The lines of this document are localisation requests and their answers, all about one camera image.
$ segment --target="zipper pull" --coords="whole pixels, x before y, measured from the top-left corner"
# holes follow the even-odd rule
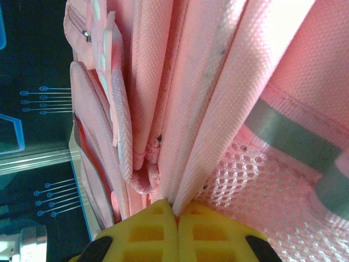
[[[82,30],[82,34],[86,37],[86,42],[91,43],[91,36],[87,33],[87,31]]]

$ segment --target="blue circle icon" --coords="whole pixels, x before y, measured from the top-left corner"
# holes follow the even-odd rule
[[[40,86],[39,88],[40,91],[47,91],[49,88],[47,86]]]
[[[29,92],[28,91],[21,91],[20,95],[21,96],[27,96],[27,95],[29,95]]]

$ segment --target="gray reflective strip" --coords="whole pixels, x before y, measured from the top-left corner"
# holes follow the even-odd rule
[[[335,168],[341,149],[277,112],[259,99],[245,121],[261,140],[324,174],[315,192],[342,218],[349,217],[349,179]]]

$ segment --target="pink backpack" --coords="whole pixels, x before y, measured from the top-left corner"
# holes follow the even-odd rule
[[[123,219],[195,198],[264,232],[284,261],[349,259],[349,2],[85,7],[92,67],[65,26],[85,64],[71,66],[73,105]]]

